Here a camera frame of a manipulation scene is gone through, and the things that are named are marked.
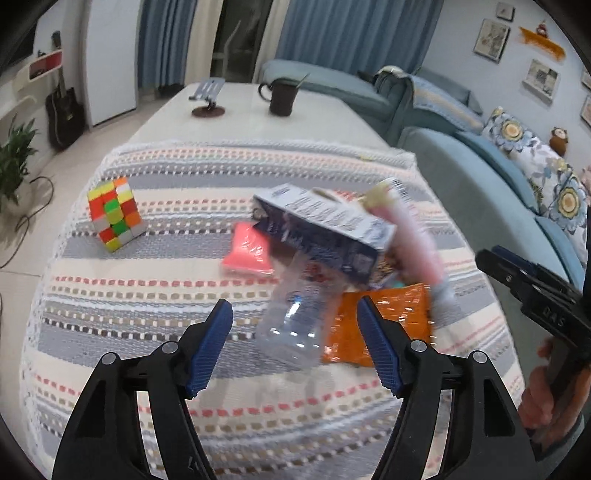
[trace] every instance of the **floor tile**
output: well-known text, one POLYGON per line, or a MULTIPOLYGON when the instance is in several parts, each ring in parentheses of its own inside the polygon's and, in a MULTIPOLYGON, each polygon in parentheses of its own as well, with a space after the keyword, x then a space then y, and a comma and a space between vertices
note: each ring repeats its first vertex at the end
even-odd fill
MULTIPOLYGON (((7 271, 41 275, 51 257, 54 241, 72 204, 100 165, 103 157, 127 140, 158 111, 164 100, 142 105, 137 112, 85 132, 70 148, 57 154, 41 172, 54 183, 54 198, 31 221, 29 233, 7 271)), ((44 180, 37 183, 36 203, 42 205, 49 193, 44 180)), ((14 252, 22 231, 14 233, 17 219, 0 219, 0 265, 14 252)))
POLYGON ((0 319, 0 413, 21 446, 24 445, 19 401, 21 351, 38 282, 38 277, 0 272, 4 304, 0 319))

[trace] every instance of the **human hand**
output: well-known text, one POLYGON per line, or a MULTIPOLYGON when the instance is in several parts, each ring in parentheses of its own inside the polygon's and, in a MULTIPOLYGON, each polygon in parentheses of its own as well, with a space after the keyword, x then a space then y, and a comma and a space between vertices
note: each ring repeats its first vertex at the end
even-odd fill
MULTIPOLYGON (((552 353, 553 341, 547 339, 538 348, 540 358, 549 359, 552 353)), ((546 380, 548 367, 537 367, 530 375, 530 386, 521 396, 521 405, 517 409, 519 419, 526 429, 536 430, 548 426, 554 413, 554 397, 550 385, 546 380)), ((589 398, 591 388, 591 369, 586 367, 579 373, 574 386, 573 398, 570 404, 548 430, 543 446, 548 447, 563 439, 574 427, 577 418, 589 398)))

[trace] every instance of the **guitar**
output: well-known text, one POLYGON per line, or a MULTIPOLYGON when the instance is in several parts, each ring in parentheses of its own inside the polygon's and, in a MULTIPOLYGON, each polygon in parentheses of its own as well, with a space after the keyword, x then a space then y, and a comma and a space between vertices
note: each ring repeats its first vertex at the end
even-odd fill
MULTIPOLYGON (((55 49, 61 48, 58 31, 51 36, 55 49)), ((84 107, 76 101, 73 88, 66 90, 63 68, 58 69, 59 85, 47 96, 45 107, 49 116, 49 143, 57 150, 72 145, 82 135, 86 120, 84 107)))

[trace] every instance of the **cardboard box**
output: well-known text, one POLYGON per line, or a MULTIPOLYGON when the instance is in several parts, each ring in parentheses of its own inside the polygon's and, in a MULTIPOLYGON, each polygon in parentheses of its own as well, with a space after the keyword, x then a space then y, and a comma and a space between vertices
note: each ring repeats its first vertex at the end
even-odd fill
POLYGON ((353 206, 291 184, 257 193, 255 228, 367 284, 390 247, 396 227, 353 206))

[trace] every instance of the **blue curtain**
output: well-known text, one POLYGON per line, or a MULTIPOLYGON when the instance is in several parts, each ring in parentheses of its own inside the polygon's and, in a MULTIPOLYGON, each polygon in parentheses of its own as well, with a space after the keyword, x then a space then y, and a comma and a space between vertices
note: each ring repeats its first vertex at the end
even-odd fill
POLYGON ((138 39, 138 87, 183 84, 197 0, 145 0, 138 39))
POLYGON ((443 0, 291 0, 278 59, 343 72, 418 68, 443 0))

